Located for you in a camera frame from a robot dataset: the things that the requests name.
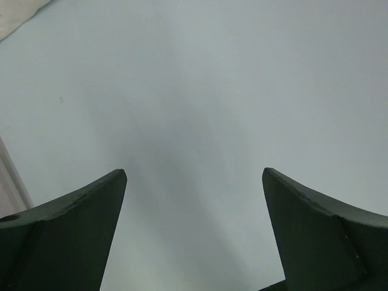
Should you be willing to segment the cream white t shirt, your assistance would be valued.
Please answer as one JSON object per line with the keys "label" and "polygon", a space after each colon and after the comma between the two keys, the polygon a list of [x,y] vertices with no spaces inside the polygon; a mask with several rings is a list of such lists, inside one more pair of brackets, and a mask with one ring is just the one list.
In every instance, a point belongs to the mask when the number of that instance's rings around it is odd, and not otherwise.
{"label": "cream white t shirt", "polygon": [[55,1],[52,0],[1,0],[1,42],[21,25]]}

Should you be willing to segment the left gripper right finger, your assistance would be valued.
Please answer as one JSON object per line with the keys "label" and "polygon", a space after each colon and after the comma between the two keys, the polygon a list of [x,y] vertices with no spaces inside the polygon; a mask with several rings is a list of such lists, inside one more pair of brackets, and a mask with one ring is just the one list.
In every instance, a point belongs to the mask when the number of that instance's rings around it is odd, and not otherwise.
{"label": "left gripper right finger", "polygon": [[264,196],[287,290],[387,290],[387,217],[267,167]]}

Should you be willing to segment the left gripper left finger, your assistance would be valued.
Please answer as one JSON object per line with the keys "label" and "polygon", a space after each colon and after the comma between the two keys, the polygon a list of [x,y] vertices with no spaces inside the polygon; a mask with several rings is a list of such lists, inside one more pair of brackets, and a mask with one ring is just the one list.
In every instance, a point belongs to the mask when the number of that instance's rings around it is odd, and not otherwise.
{"label": "left gripper left finger", "polygon": [[116,169],[1,218],[1,290],[99,290],[126,185]]}

